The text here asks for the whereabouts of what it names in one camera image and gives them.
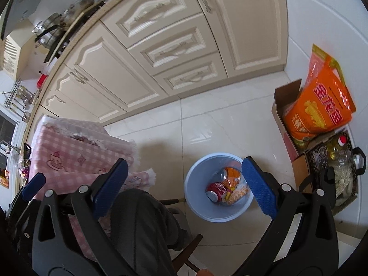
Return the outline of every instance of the silver screw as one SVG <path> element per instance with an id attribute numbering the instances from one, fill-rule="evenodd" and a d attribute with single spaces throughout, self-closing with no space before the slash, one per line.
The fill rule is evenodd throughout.
<path id="1" fill-rule="evenodd" d="M 291 187 L 290 187 L 290 185 L 288 185 L 288 184 L 283 184 L 283 185 L 281 186 L 281 189 L 282 189 L 283 191 L 285 191 L 285 192 L 290 192 L 290 191 L 291 191 Z"/>
<path id="2" fill-rule="evenodd" d="M 325 194 L 325 192 L 322 189 L 317 189 L 317 194 L 319 196 L 323 196 Z"/>
<path id="3" fill-rule="evenodd" d="M 45 192 L 45 196 L 46 196 L 46 197 L 50 197 L 50 196 L 52 196 L 52 194 L 54 194 L 54 191 L 52 191 L 52 190 L 47 190 L 47 191 Z"/>
<path id="4" fill-rule="evenodd" d="M 87 192 L 89 187 L 87 185 L 82 185 L 78 188 L 79 193 L 85 193 Z"/>

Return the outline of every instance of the trash can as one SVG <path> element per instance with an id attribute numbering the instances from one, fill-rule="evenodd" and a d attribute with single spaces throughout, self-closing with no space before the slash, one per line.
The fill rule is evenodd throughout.
<path id="1" fill-rule="evenodd" d="M 233 205 L 215 204 L 206 195 L 211 182 L 218 181 L 218 172 L 232 167 L 242 171 L 242 159 L 229 153 L 211 153 L 199 159 L 185 178 L 185 199 L 190 209 L 199 217 L 210 222 L 228 222 L 246 211 L 253 200 L 253 193 L 247 194 Z"/>

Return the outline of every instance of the wooden countertop edge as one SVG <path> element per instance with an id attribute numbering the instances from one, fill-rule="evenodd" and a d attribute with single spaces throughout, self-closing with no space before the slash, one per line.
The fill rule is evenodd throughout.
<path id="1" fill-rule="evenodd" d="M 40 93 L 40 95 L 38 96 L 37 102 L 34 104 L 34 107 L 32 109 L 31 112 L 31 116 L 29 118 L 29 122 L 27 123 L 27 127 L 25 129 L 24 135 L 23 135 L 23 140 L 22 140 L 22 146 L 23 144 L 26 142 L 28 135 L 29 135 L 29 131 L 31 129 L 31 125 L 33 123 L 36 111 L 38 109 L 38 107 L 41 104 L 41 100 L 43 98 L 43 96 L 45 95 L 45 92 L 48 88 L 48 86 L 50 85 L 54 75 L 56 74 L 56 72 L 58 71 L 58 69 L 60 68 L 61 64 L 64 62 L 64 60 L 67 58 L 67 56 L 69 55 L 69 53 L 72 51 L 72 49 L 77 45 L 77 43 L 80 41 L 80 39 L 88 32 L 88 30 L 99 21 L 100 18 L 102 18 L 106 13 L 108 13 L 111 9 L 113 9 L 117 4 L 119 4 L 122 0 L 111 0 L 109 2 L 106 3 L 106 5 L 104 5 L 103 7 L 101 7 L 82 27 L 81 29 L 78 31 L 78 33 L 75 35 L 75 37 L 73 38 L 73 40 L 68 44 L 68 46 L 65 48 L 65 50 L 63 51 L 63 53 L 61 54 L 60 58 L 58 59 L 58 61 L 55 63 L 54 67 L 52 68 L 52 70 L 50 71 L 49 76 L 47 77 L 45 84 L 43 86 L 43 89 Z"/>

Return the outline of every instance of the orange bag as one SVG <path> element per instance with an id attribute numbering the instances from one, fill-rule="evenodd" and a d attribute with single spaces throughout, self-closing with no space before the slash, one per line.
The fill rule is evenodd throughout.
<path id="1" fill-rule="evenodd" d="M 298 147 L 306 147 L 316 135 L 336 129 L 351 120 L 354 112 L 350 106 L 352 101 L 346 86 L 331 68 L 333 61 L 326 54 L 318 73 L 315 71 L 317 65 L 310 65 L 306 86 L 295 103 L 285 110 L 285 127 Z"/>

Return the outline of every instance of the pot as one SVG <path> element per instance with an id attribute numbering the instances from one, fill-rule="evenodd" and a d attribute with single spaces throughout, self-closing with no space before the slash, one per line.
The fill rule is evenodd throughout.
<path id="1" fill-rule="evenodd" d="M 71 4 L 60 18 L 60 23 L 63 26 L 63 29 L 65 31 L 68 30 L 70 25 L 76 20 L 81 12 L 93 5 L 94 2 L 95 0 L 77 0 L 75 3 Z"/>
<path id="2" fill-rule="evenodd" d="M 35 42 L 38 42 L 36 47 L 43 45 L 45 48 L 50 49 L 52 44 L 63 33 L 63 29 L 60 27 L 61 14 L 57 12 L 49 16 L 44 22 L 39 22 L 32 33 L 36 33 L 37 37 Z"/>

